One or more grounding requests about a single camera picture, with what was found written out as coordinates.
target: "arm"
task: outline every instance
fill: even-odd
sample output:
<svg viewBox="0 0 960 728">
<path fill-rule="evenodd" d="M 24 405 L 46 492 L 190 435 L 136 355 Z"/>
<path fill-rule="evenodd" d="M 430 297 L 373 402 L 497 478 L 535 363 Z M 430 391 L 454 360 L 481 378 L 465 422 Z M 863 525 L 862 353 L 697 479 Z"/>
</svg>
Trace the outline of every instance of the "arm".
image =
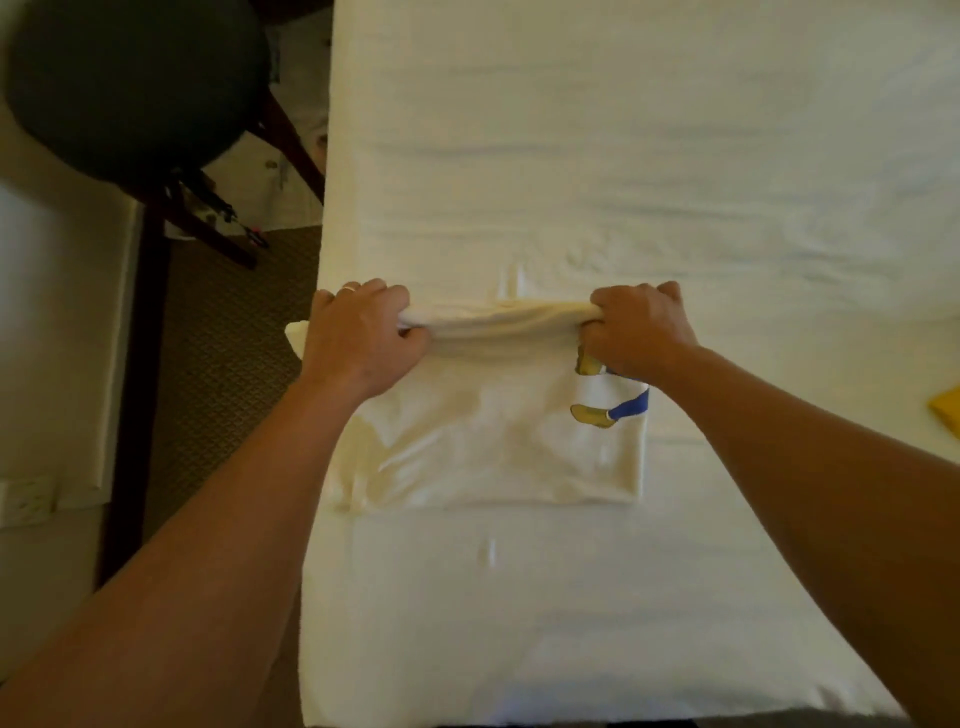
<svg viewBox="0 0 960 728">
<path fill-rule="evenodd" d="M 240 725 L 300 585 L 324 474 L 354 409 L 428 344 L 405 288 L 314 299 L 300 379 L 229 461 L 0 691 L 0 725 Z"/>
<path fill-rule="evenodd" d="M 700 348 L 680 286 L 596 291 L 587 352 L 704 432 L 827 617 L 922 726 L 960 722 L 960 467 Z"/>
</svg>

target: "bed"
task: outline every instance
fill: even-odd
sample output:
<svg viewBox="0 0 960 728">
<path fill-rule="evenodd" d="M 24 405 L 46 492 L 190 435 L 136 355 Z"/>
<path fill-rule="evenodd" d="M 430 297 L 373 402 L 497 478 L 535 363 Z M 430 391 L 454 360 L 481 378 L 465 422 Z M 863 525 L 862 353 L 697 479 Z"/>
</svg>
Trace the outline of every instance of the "bed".
<svg viewBox="0 0 960 728">
<path fill-rule="evenodd" d="M 943 2 L 339 0 L 319 284 L 677 279 L 703 343 L 956 459 L 958 37 Z M 632 506 L 324 497 L 306 724 L 899 712 L 656 391 L 645 470 Z"/>
</svg>

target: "cartoon print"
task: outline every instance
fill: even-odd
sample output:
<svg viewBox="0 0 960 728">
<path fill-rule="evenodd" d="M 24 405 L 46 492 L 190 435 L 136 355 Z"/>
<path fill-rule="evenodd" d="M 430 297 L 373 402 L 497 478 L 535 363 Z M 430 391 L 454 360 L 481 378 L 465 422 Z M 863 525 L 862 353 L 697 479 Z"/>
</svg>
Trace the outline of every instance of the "cartoon print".
<svg viewBox="0 0 960 728">
<path fill-rule="evenodd" d="M 598 376 L 602 374 L 620 376 L 616 372 L 611 372 L 596 359 L 587 356 L 583 347 L 577 350 L 577 366 L 574 367 L 573 371 L 580 376 Z M 607 429 L 608 427 L 613 427 L 617 421 L 625 417 L 642 415 L 647 411 L 647 401 L 649 399 L 650 388 L 646 387 L 638 397 L 618 404 L 613 409 L 601 409 L 600 407 L 588 407 L 585 404 L 574 404 L 570 407 L 570 414 L 573 415 L 573 419 L 578 423 Z"/>
</svg>

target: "forearm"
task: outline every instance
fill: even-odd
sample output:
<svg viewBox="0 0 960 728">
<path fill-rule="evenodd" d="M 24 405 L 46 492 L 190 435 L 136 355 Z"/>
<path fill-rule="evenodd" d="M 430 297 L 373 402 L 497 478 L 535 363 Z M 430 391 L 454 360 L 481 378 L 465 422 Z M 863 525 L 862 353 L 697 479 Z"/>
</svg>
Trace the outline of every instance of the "forearm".
<svg viewBox="0 0 960 728">
<path fill-rule="evenodd" d="M 707 436 L 827 616 L 914 718 L 954 724 L 960 675 L 945 656 L 960 651 L 960 468 L 707 350 L 681 356 L 661 387 Z"/>
<path fill-rule="evenodd" d="M 295 385 L 14 676 L 0 692 L 0 722 L 239 724 L 276 656 L 330 453 L 352 410 L 335 389 Z"/>
</svg>

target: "white wall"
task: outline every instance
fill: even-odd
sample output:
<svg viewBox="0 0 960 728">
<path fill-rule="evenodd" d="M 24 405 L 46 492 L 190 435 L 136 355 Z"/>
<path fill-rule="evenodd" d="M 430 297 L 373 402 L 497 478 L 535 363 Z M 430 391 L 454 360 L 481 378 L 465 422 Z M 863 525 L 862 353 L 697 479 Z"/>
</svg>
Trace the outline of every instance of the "white wall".
<svg viewBox="0 0 960 728">
<path fill-rule="evenodd" d="M 0 477 L 52 474 L 61 507 L 106 499 L 132 220 L 0 105 Z M 90 594 L 102 511 L 0 531 L 0 679 Z"/>
</svg>

